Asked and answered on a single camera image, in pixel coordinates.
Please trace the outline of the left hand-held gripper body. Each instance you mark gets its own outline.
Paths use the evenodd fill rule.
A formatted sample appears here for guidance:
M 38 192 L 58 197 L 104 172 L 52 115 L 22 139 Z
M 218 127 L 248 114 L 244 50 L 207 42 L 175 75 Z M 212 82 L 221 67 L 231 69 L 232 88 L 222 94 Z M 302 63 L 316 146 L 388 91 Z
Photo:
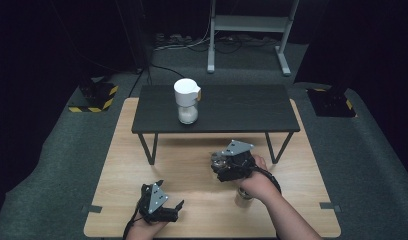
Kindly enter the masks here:
M 138 202 L 138 211 L 147 223 L 153 222 L 176 222 L 178 212 L 174 208 L 166 208 L 164 204 L 168 195 L 157 185 L 143 184 L 141 197 Z

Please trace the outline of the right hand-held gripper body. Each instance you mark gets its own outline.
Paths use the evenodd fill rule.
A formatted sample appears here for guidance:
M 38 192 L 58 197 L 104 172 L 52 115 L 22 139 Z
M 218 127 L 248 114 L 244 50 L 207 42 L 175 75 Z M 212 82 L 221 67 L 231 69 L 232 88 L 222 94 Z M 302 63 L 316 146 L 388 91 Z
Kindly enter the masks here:
M 257 168 L 251 154 L 253 148 L 253 144 L 232 140 L 224 150 L 218 151 L 226 157 L 226 181 L 249 177 Z

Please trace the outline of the black base with yellow stripes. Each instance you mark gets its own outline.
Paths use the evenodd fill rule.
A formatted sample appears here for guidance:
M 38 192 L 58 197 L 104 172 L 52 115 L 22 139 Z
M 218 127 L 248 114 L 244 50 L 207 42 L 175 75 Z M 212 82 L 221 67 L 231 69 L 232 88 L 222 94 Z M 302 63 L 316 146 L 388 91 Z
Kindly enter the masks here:
M 107 82 L 90 81 L 79 86 L 68 101 L 68 110 L 73 113 L 107 111 L 113 103 L 118 86 Z
M 356 112 L 345 91 L 345 88 L 332 86 L 329 89 L 308 89 L 307 95 L 317 116 L 353 118 Z

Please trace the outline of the person's right hand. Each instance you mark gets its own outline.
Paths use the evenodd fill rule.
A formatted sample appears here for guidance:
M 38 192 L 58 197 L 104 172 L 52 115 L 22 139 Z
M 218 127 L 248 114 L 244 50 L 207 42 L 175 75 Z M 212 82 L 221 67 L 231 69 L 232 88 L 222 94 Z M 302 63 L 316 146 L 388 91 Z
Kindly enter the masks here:
M 257 170 L 249 177 L 235 180 L 235 183 L 252 197 L 267 204 L 281 197 L 277 187 L 268 177 L 266 161 L 259 155 L 254 155 Z

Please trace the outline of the white-lidded seasoning jar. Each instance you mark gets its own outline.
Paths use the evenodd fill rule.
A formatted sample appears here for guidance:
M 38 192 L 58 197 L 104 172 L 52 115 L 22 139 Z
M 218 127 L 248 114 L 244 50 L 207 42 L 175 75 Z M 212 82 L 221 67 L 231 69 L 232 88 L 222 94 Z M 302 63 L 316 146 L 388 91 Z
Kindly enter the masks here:
M 198 102 L 201 99 L 201 87 L 192 79 L 183 78 L 175 82 L 175 100 L 178 119 L 183 124 L 192 124 L 198 119 Z

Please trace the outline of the black shelf with metal legs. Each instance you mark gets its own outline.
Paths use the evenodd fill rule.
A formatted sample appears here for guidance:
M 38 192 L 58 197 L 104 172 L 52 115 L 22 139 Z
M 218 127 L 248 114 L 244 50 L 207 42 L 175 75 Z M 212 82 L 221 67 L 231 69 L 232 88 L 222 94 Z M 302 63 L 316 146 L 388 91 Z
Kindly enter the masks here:
M 204 85 L 198 103 L 198 119 L 188 125 L 178 120 L 174 88 L 170 85 L 144 86 L 133 119 L 136 134 L 150 164 L 156 149 L 144 136 L 192 133 L 285 133 L 300 130 L 286 88 L 282 85 Z

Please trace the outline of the power strip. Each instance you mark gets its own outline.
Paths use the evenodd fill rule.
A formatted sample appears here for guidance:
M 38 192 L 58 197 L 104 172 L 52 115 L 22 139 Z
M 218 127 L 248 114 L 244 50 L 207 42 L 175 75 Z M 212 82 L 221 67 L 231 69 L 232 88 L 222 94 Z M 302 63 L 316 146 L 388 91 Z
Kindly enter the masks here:
M 182 47 L 192 43 L 193 40 L 190 36 L 183 37 L 180 34 L 165 35 L 163 33 L 155 35 L 155 46 L 157 48 Z

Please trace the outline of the grey metal stand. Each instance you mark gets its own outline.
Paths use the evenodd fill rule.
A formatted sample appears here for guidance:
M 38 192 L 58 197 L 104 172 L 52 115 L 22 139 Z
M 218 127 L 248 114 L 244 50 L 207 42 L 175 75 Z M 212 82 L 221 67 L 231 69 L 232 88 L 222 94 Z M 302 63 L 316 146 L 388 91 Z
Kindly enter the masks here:
M 280 68 L 284 76 L 290 76 L 291 70 L 286 60 L 284 51 L 292 29 L 296 11 L 300 0 L 292 0 L 289 15 L 286 17 L 269 16 L 241 16 L 241 15 L 218 15 L 216 13 L 217 0 L 211 0 L 210 7 L 210 36 L 207 58 L 207 72 L 215 71 L 215 35 L 217 31 L 235 32 L 264 32 L 281 33 L 280 44 L 275 47 Z

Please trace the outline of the person's left hand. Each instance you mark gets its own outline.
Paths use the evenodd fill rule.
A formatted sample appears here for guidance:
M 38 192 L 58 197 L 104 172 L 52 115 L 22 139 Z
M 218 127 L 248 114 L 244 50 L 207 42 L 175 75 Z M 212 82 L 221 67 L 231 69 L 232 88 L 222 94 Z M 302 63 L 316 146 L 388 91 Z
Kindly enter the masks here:
M 153 240 L 167 222 L 147 223 L 141 217 L 134 219 L 127 229 L 124 240 Z

